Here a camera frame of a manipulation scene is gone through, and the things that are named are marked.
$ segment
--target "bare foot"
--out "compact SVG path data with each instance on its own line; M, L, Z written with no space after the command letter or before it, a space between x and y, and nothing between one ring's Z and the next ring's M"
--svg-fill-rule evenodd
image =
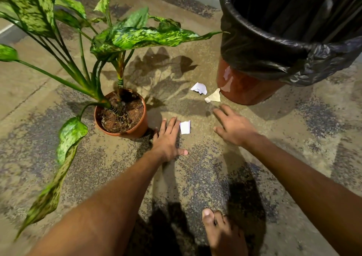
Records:
M220 211L213 212L205 208L202 211L202 222L212 256L248 256L244 232Z

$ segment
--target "person's left hand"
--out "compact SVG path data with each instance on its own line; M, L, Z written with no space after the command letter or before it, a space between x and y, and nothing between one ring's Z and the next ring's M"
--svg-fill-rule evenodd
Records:
M177 156L187 155L186 149L176 148L176 139L179 133L180 121L171 118L166 127L167 119L163 119L160 131L155 129L152 151L161 154L164 162L173 160Z

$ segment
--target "pot rim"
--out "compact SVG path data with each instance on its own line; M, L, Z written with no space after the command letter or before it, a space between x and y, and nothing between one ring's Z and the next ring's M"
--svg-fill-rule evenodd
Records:
M95 110L94 110L94 120L96 121L97 126L98 126L103 132L105 132L106 134L111 135L111 136L119 136L119 135L125 135L125 134L131 133L135 128L137 128L137 127L142 123L142 121L144 120L144 117L146 116L146 112L147 112L147 111L146 111L146 102L144 101L143 97L142 97L139 93L137 93L136 91L134 91L134 90L132 90L132 89L124 88L124 90L128 90L128 91L130 91L130 92L132 92L132 93L135 93L135 94L137 94L137 95L141 98L141 100L142 100L142 105L143 105L143 114L142 114L142 117L141 117L140 121L139 121L134 127L132 127L131 129L127 130L126 132L111 133L111 132L108 132L106 129L104 129L103 126L102 126L102 125L98 122L98 120L97 120L97 113L100 112L100 110L104 109L104 107L96 106L96 108L95 108ZM114 93L114 92L116 92L116 91L112 91L112 92L106 94L105 97L107 98L109 95L111 95L111 94Z

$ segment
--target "floor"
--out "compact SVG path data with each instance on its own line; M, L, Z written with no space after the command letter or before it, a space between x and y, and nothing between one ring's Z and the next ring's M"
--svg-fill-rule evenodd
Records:
M87 12L98 0L83 0ZM199 34L219 30L221 12L193 0L112 0L114 19L143 6L150 13L181 22ZM77 35L61 26L79 62ZM243 149L224 143L212 131L218 121L190 88L216 87L221 36L176 48L136 50L126 70L126 86L147 99L149 126L162 117L191 120L191 134L180 144L189 155L162 166L149 186L128 255L207 254L201 211L220 209L243 227L251 255L337 255L274 176ZM14 47L25 61L67 77L60 66L30 38ZM87 51L86 61L95 59ZM362 67L346 70L309 87L284 86L255 106L222 103L248 117L275 144L321 173L362 195ZM136 141L104 135L94 127L93 110L55 212L12 239L40 190L56 171L55 148L61 125L89 98L15 63L0 67L0 255L23 255L71 208L129 167L150 148L149 136ZM108 93L116 81L112 67L102 74Z

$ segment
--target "trash bin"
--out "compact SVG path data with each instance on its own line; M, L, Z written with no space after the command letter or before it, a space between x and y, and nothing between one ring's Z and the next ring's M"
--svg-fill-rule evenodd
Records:
M362 0L220 0L224 31L217 82L252 105L285 84L308 86L362 52Z

